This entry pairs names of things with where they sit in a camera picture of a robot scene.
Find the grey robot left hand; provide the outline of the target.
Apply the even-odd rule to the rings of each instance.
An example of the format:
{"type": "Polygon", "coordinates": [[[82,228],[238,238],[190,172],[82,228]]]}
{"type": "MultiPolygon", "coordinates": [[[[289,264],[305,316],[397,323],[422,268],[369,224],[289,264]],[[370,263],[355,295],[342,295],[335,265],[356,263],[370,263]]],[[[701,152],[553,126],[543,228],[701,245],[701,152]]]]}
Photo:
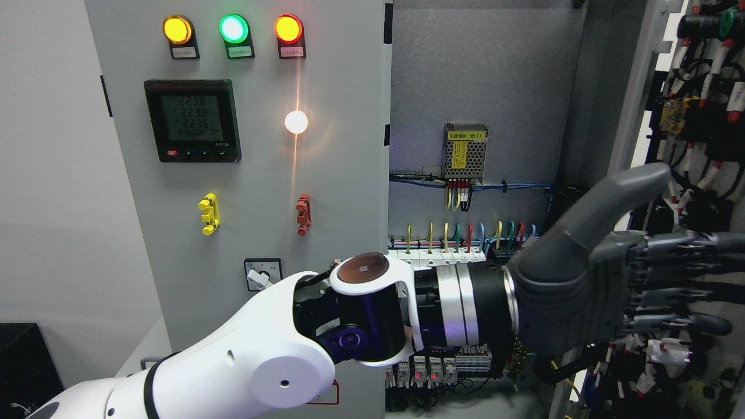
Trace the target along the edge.
{"type": "Polygon", "coordinates": [[[709,292],[686,278],[743,267],[742,233],[613,230],[623,214],[659,197],[670,179],[666,164],[604,178],[511,259],[516,335],[527,347],[551,356],[661,329],[732,331],[728,320],[689,312],[687,305],[709,292]]]}

